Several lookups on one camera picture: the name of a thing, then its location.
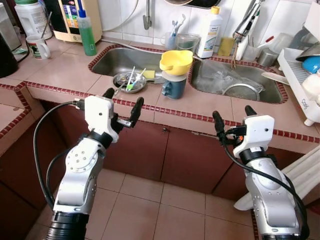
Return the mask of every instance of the dish rack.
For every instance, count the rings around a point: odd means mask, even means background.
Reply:
[[[302,52],[302,50],[284,48],[278,57],[278,62],[306,116],[304,124],[311,126],[314,123],[320,123],[320,106],[316,101],[309,100],[302,88],[301,84],[310,75],[303,69],[302,62],[296,60]]]

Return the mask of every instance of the gray mug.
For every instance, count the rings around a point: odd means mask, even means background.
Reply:
[[[184,94],[187,79],[182,81],[166,80],[162,86],[162,94],[170,99],[179,99]]]

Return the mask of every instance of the kitchen counter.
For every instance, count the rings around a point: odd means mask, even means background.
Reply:
[[[117,40],[119,41],[141,48],[163,49],[158,45]],[[108,88],[114,87],[112,76],[99,75],[88,69],[88,65],[94,59],[102,56],[100,52],[113,44],[99,42],[97,44],[98,54],[86,56],[81,44],[63,42],[54,37],[47,42],[51,50],[51,58],[38,60],[31,55],[28,56],[19,64],[17,72],[0,79],[0,90],[8,88],[9,84],[15,88],[19,85],[25,86],[28,93],[34,98],[29,101],[39,104],[35,99],[63,103],[74,98],[101,95]],[[226,126],[230,127],[242,122],[245,116],[245,106],[251,105],[258,114],[268,114],[275,118],[271,147],[307,153],[319,145],[320,124],[305,126],[304,114],[290,87],[282,84],[279,86],[286,92],[284,95],[287,101],[282,104],[201,92],[193,88],[190,83],[186,84],[181,99],[169,99],[161,94],[161,84],[147,84],[146,88],[136,94],[120,92],[114,98],[114,111],[120,116],[128,117],[136,99],[144,97],[140,120],[215,135],[212,119],[214,110],[220,112],[226,121]],[[0,97],[0,104],[14,106],[12,103]],[[39,108],[36,105],[32,110],[38,109],[37,114],[34,113],[37,115],[33,117],[34,121],[43,113],[39,111]],[[5,135],[2,137],[0,135],[0,145],[4,138]]]

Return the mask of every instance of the black kettle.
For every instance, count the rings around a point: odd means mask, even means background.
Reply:
[[[0,33],[0,78],[18,70],[18,62]]]

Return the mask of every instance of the double sink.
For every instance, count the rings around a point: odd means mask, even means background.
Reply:
[[[121,72],[130,72],[132,67],[135,66],[136,72],[142,71],[144,68],[147,70],[155,70],[155,77],[157,78],[161,77],[162,72],[159,68],[160,60],[161,54],[158,53],[150,53],[128,48],[113,48],[92,67],[92,71],[96,74],[115,76]],[[230,64],[222,62],[219,63],[222,64],[225,69],[231,69]],[[213,71],[212,68],[203,64],[202,61],[196,60],[193,65],[191,79],[188,79],[188,81],[195,89],[199,91],[201,89],[202,92],[212,93],[212,88],[215,87],[214,81],[211,81],[212,83],[210,84],[212,85],[208,86],[208,88],[199,87],[199,81],[202,81],[199,79],[200,70],[205,70],[206,72]],[[263,85],[264,91],[260,92],[259,101],[277,104],[283,100],[277,84],[274,81],[261,76],[261,74],[265,72],[264,70],[253,66],[237,65],[234,71],[242,78],[248,78]]]

